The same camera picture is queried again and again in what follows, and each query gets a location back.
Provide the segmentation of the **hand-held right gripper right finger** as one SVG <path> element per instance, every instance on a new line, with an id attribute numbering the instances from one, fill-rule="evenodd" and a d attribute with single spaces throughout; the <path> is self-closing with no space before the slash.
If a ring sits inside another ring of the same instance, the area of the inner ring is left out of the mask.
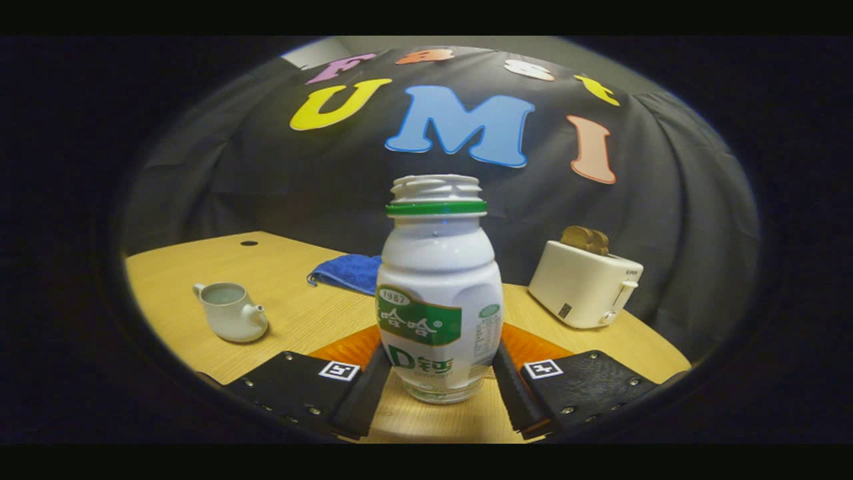
<path id="1" fill-rule="evenodd" d="M 593 441 L 667 386 L 603 351 L 573 353 L 510 324 L 502 326 L 492 367 L 512 428 L 524 439 Z"/>

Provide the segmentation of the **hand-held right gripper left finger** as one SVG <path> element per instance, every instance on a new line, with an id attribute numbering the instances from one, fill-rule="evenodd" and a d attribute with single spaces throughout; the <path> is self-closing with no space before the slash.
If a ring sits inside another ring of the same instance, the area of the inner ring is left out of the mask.
<path id="1" fill-rule="evenodd" d="M 369 326 L 308 355 L 277 353 L 226 385 L 199 375 L 301 432 L 359 440 L 371 430 L 391 368 L 380 329 Z"/>

